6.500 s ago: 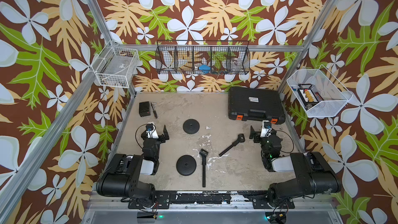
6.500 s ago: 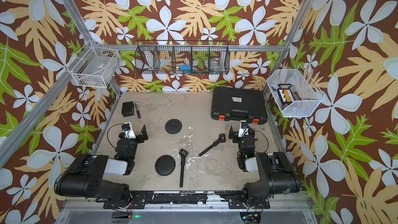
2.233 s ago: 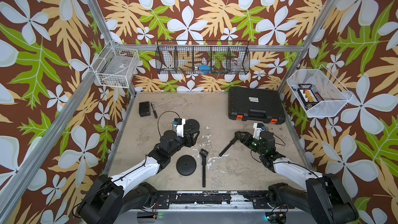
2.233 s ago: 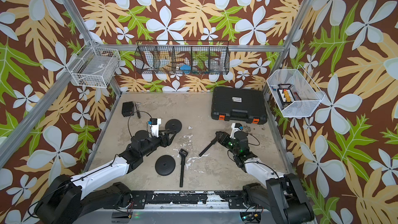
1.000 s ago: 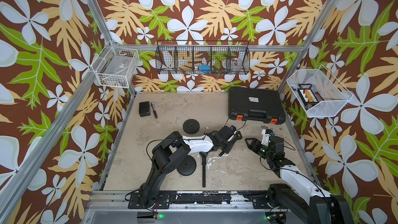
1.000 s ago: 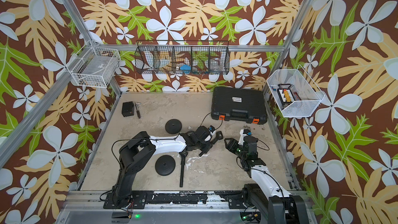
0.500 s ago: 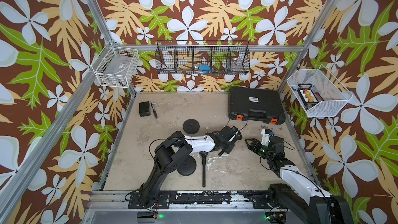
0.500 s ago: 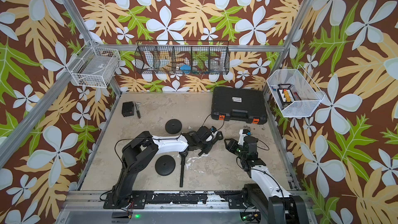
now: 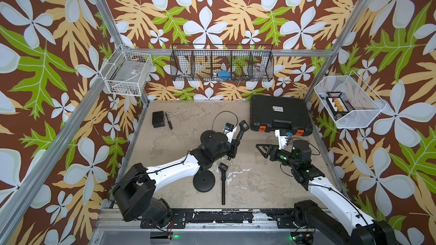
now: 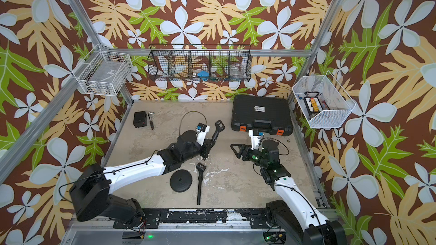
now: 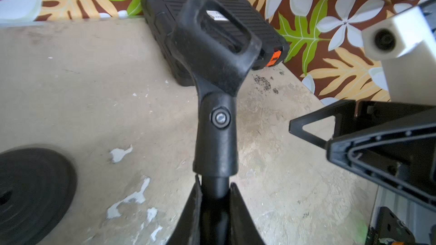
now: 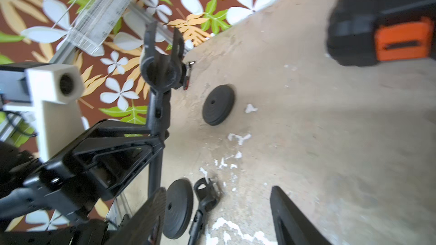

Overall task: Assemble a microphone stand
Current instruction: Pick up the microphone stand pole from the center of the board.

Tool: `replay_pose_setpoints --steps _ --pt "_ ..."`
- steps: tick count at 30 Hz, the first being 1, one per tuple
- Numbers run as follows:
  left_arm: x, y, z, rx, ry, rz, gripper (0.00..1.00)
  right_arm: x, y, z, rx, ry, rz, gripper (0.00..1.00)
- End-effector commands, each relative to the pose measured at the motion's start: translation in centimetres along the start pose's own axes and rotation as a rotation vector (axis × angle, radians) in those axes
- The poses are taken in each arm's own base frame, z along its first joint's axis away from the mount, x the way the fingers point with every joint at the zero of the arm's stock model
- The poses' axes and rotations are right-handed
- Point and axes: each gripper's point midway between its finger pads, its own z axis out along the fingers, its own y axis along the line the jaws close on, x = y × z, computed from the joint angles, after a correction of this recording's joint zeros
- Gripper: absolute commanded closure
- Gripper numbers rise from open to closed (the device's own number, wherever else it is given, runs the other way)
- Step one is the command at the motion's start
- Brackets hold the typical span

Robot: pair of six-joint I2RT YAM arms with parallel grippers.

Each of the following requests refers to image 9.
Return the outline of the black round stand base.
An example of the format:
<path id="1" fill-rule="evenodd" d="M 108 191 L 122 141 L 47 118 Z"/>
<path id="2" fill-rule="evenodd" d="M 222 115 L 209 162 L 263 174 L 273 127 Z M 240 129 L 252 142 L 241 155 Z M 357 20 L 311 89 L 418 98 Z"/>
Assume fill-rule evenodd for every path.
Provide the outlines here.
<path id="1" fill-rule="evenodd" d="M 216 135 L 216 132 L 213 130 L 207 130 L 201 134 L 201 143 L 206 144 L 209 142 L 210 138 Z"/>

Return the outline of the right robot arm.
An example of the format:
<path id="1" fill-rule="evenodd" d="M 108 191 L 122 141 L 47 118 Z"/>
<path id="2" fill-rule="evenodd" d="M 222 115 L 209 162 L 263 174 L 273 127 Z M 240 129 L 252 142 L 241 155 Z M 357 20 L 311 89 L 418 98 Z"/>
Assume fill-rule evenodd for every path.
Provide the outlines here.
<path id="1" fill-rule="evenodd" d="M 256 148 L 264 158 L 289 167 L 294 179 L 330 211 L 324 212 L 312 200 L 300 201 L 293 211 L 298 226 L 315 228 L 337 245 L 396 244 L 394 230 L 386 221 L 377 221 L 361 211 L 313 165 L 310 143 L 296 140 L 291 150 L 272 144 L 258 144 Z"/>

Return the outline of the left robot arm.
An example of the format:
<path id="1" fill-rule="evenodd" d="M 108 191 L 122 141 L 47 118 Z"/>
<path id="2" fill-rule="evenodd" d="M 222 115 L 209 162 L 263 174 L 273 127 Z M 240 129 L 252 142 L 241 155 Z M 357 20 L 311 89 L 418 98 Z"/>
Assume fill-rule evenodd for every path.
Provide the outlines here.
<path id="1" fill-rule="evenodd" d="M 142 217 L 159 227 L 167 225 L 173 212 L 164 199 L 154 198 L 154 193 L 177 180 L 208 170 L 224 156 L 233 159 L 249 129 L 243 120 L 238 127 L 225 129 L 226 133 L 207 130 L 201 134 L 201 144 L 183 158 L 149 168 L 134 164 L 112 189 L 123 220 L 129 222 Z"/>

